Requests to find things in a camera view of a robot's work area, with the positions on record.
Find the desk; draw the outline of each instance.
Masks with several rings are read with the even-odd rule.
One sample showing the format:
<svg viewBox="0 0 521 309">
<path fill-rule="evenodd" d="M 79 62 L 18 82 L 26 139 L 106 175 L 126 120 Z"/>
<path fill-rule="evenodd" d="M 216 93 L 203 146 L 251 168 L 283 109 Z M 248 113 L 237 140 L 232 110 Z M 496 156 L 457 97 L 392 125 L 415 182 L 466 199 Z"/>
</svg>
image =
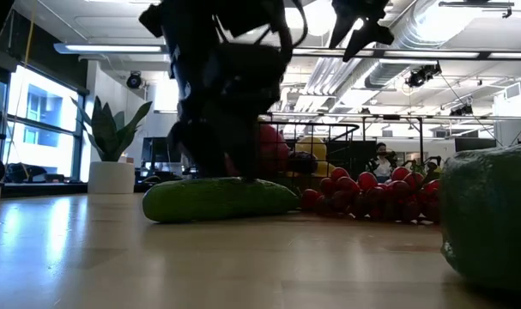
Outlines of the desk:
<svg viewBox="0 0 521 309">
<path fill-rule="evenodd" d="M 2 201 L 0 308 L 502 308 L 437 227 L 287 215 L 155 225 L 139 194 Z"/>
</svg>

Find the potted plant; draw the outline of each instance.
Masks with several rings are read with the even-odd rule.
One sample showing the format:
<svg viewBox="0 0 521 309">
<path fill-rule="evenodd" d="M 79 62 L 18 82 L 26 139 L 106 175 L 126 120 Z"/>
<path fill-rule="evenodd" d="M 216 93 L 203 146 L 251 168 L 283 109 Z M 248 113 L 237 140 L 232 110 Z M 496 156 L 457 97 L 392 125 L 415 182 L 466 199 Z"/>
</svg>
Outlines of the potted plant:
<svg viewBox="0 0 521 309">
<path fill-rule="evenodd" d="M 83 126 L 88 133 L 88 140 L 101 158 L 99 162 L 90 163 L 88 193 L 133 193 L 134 164 L 119 162 L 119 158 L 134 140 L 138 123 L 148 114 L 152 102 L 140 106 L 127 125 L 124 125 L 124 112 L 118 112 L 113 116 L 109 104 L 105 103 L 102 107 L 98 97 L 94 100 L 91 118 L 76 101 L 73 103 L 79 109 L 84 123 L 92 129 L 92 132 L 89 132 L 86 125 Z"/>
</svg>

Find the person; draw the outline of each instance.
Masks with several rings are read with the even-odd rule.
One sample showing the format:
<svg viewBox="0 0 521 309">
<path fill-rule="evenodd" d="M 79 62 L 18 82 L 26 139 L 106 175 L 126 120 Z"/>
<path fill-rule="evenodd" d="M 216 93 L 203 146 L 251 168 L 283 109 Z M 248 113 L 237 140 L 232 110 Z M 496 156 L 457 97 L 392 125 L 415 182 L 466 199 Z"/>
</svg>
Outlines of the person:
<svg viewBox="0 0 521 309">
<path fill-rule="evenodd" d="M 372 166 L 373 173 L 377 177 L 377 181 L 380 184 L 386 182 L 386 180 L 390 179 L 391 176 L 392 164 L 386 158 L 386 156 L 386 144 L 379 142 L 377 144 L 377 157 L 375 160 L 373 160 L 374 164 L 372 164 Z"/>
</svg>

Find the white pot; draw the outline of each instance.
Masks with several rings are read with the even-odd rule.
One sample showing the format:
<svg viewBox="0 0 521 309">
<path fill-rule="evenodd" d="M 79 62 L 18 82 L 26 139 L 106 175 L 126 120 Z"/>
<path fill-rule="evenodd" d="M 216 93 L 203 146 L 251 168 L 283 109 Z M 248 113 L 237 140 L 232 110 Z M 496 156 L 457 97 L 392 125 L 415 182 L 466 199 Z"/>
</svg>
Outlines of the white pot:
<svg viewBox="0 0 521 309">
<path fill-rule="evenodd" d="M 131 194 L 134 193 L 134 182 L 134 164 L 101 161 L 90 163 L 90 194 Z"/>
</svg>

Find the green cucumber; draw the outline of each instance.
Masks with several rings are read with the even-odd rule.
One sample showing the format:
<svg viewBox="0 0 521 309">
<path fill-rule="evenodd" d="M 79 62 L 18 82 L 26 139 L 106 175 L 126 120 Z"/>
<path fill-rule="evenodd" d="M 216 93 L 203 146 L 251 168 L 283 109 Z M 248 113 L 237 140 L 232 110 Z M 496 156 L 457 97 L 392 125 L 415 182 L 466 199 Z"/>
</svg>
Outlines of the green cucumber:
<svg viewBox="0 0 521 309">
<path fill-rule="evenodd" d="M 297 196 L 282 185 L 237 178 L 170 181 L 149 189 L 142 200 L 145 216 L 162 223 L 283 215 L 298 206 Z"/>
</svg>

